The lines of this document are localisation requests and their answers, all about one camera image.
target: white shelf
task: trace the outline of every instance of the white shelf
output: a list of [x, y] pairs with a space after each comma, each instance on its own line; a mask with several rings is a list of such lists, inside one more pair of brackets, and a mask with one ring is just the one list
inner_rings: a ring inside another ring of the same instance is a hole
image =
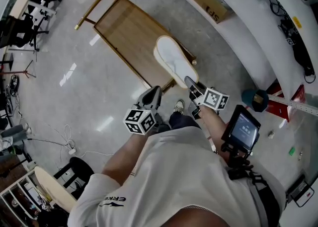
[[304, 81], [304, 71], [277, 27], [278, 17], [270, 10], [268, 0], [224, 1], [255, 37], [277, 76], [285, 98], [291, 99]]
[[0, 195], [0, 198], [3, 200], [3, 202], [6, 204], [6, 206], [9, 208], [9, 210], [11, 211], [11, 213], [19, 220], [19, 222], [22, 224], [22, 226], [24, 227], [28, 227], [25, 222], [14, 212], [14, 210], [12, 209], [11, 205], [9, 205], [9, 203], [5, 200], [5, 198]]
[[[298, 28], [300, 36], [307, 48], [308, 54], [311, 58], [314, 70], [318, 73], [318, 24], [315, 15], [310, 6], [305, 5], [301, 0], [278, 0], [288, 15], [293, 18], [296, 17], [302, 28]], [[318, 80], [313, 84], [305, 85], [306, 93], [318, 95]]]
[[260, 89], [267, 89], [276, 79], [276, 75], [260, 45], [242, 20], [234, 14], [230, 18], [216, 24], [210, 15], [194, 0], [187, 1], [196, 8], [226, 40], [246, 68], [254, 83]]

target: foot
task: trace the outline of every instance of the foot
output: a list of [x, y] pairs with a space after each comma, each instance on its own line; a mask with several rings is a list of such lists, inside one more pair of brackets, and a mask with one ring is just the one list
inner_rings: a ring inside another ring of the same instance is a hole
[[184, 101], [183, 100], [178, 100], [176, 102], [176, 104], [174, 105], [174, 109], [173, 109], [173, 112], [179, 112], [181, 114], [183, 114], [183, 110], [184, 110]]
[[24, 130], [25, 130], [27, 135], [31, 135], [32, 134], [31, 127], [29, 126], [28, 123], [25, 123], [23, 128], [24, 128]]

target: tiled floor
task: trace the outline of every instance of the tiled floor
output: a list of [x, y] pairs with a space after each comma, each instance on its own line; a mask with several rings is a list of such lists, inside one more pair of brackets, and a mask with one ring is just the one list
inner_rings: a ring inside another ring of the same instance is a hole
[[[50, 34], [40, 42], [42, 52], [30, 68], [37, 78], [20, 76], [20, 111], [22, 122], [28, 122], [32, 128], [30, 137], [64, 143], [61, 135], [65, 137], [64, 127], [69, 124], [79, 156], [86, 151], [116, 152], [130, 135], [122, 123], [123, 116], [145, 90], [136, 75], [103, 40], [90, 44], [96, 36], [91, 24], [84, 23], [78, 31], [74, 30], [93, 1], [63, 0], [48, 25]], [[99, 18], [112, 1], [104, 0], [90, 18]], [[223, 38], [185, 0], [131, 1], [197, 56], [196, 70], [202, 83], [230, 95], [226, 110], [220, 114], [225, 122], [229, 121], [235, 106], [241, 103], [241, 92], [254, 88], [254, 84]], [[17, 70], [25, 68], [35, 57], [18, 54], [14, 59], [13, 69]], [[64, 79], [71, 68], [71, 77]], [[178, 87], [163, 96], [159, 112], [164, 119], [168, 119], [179, 98], [189, 103], [188, 93]], [[306, 118], [300, 114], [295, 123], [279, 129], [280, 118], [269, 113], [254, 115], [262, 124], [254, 156], [287, 188], [308, 165], [310, 141], [295, 136], [297, 131], [304, 131], [299, 124], [306, 124]], [[14, 120], [16, 124], [20, 122], [17, 115]], [[306, 128], [306, 134], [311, 134], [312, 128]], [[271, 130], [275, 131], [272, 140], [267, 137]], [[27, 141], [25, 146], [32, 158], [52, 174], [70, 158], [64, 147], [55, 144]], [[296, 148], [293, 156], [288, 155], [291, 147]], [[304, 151], [304, 155], [298, 161], [300, 151]], [[88, 152], [83, 159], [99, 172], [109, 156]]]

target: display screen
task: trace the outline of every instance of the display screen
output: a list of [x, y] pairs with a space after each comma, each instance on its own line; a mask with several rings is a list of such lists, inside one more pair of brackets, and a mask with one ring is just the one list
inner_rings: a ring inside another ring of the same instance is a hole
[[258, 127], [253, 125], [243, 114], [240, 114], [238, 121], [232, 130], [232, 136], [245, 144], [245, 148], [250, 149], [256, 139]]

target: wooden frame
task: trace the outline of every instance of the wooden frame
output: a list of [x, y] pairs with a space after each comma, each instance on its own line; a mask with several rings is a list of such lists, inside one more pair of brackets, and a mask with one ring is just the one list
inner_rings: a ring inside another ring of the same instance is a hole
[[[94, 25], [94, 30], [97, 32], [97, 34], [110, 46], [110, 48], [121, 58], [121, 60], [138, 76], [138, 78], [142, 81], [142, 83], [144, 84], [144, 86], [146, 88], [151, 88], [151, 86], [154, 85], [150, 85], [143, 77], [142, 75], [136, 71], [136, 69], [126, 60], [126, 58], [118, 51], [118, 49], [116, 47], [114, 47], [104, 36], [101, 32], [98, 31], [98, 29], [96, 28], [96, 25], [99, 24], [99, 22], [117, 5], [117, 3], [120, 0], [115, 0], [112, 5], [107, 9], [107, 11], [100, 17], [100, 19], [95, 22], [91, 19], [88, 18], [89, 14], [93, 11], [93, 9], [98, 5], [98, 3], [101, 0], [96, 0], [91, 7], [87, 10], [87, 12], [84, 14], [84, 16], [80, 19], [80, 21], [78, 22], [78, 24], [75, 27], [75, 30], [78, 30], [79, 27], [83, 24], [84, 21], [89, 22], [91, 24]], [[193, 56], [175, 37], [173, 37], [166, 28], [164, 28], [161, 24], [159, 24], [155, 19], [153, 19], [149, 14], [147, 14], [146, 12], [144, 12], [141, 8], [139, 8], [137, 5], [135, 5], [133, 2], [131, 2], [130, 0], [125, 0], [128, 1], [131, 5], [133, 5], [136, 9], [138, 9], [140, 12], [142, 12], [144, 15], [146, 15], [151, 21], [153, 21], [158, 27], [160, 27], [168, 36], [172, 37], [181, 47], [182, 51], [184, 52], [186, 58], [189, 60], [190, 63], [192, 63], [193, 65], [196, 64], [195, 61], [195, 56]], [[176, 82], [174, 81], [174, 79], [171, 78], [171, 80], [169, 80], [164, 86], [162, 86], [162, 91], [163, 93], [165, 93], [169, 88], [173, 87], [176, 85]]]

